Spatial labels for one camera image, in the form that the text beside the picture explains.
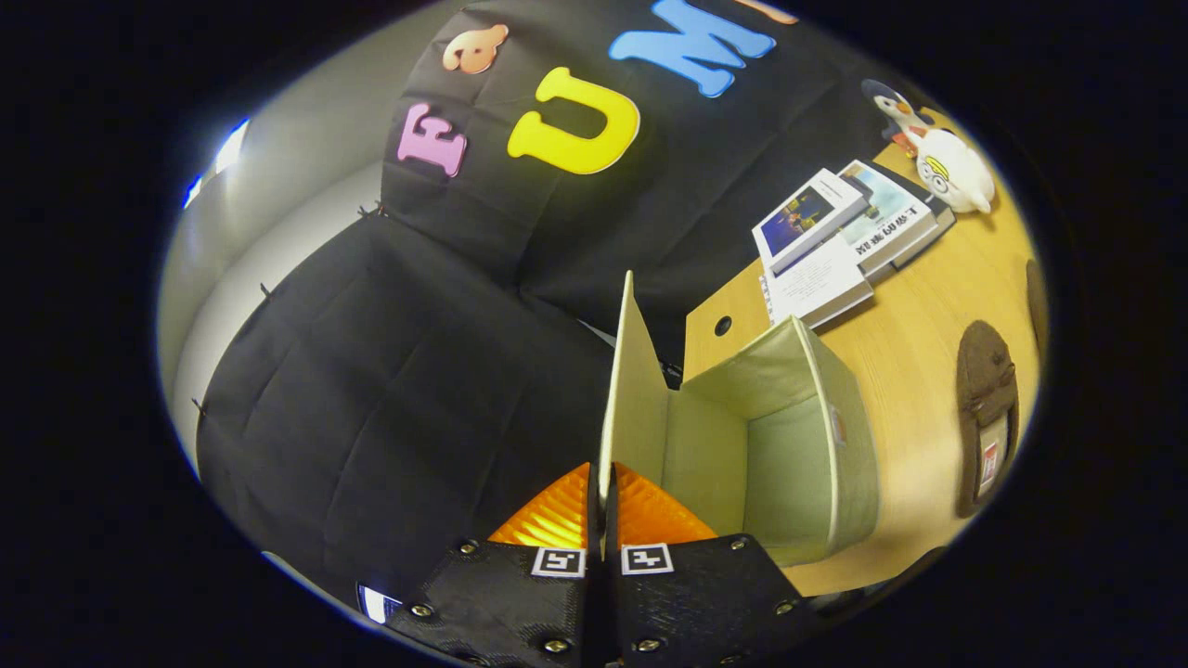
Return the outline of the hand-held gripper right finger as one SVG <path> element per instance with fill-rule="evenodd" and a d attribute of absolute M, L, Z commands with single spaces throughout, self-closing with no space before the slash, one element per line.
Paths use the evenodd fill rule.
<path fill-rule="evenodd" d="M 605 498 L 619 667 L 767 667 L 829 626 L 748 532 L 628 543 L 642 502 L 675 500 L 620 464 Z"/>

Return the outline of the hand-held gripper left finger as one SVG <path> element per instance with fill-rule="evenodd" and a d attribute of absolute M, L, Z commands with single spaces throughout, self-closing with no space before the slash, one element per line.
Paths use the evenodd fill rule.
<path fill-rule="evenodd" d="M 590 574 L 601 562 L 589 462 L 549 483 L 484 540 L 446 552 L 383 625 L 480 667 L 579 667 Z"/>

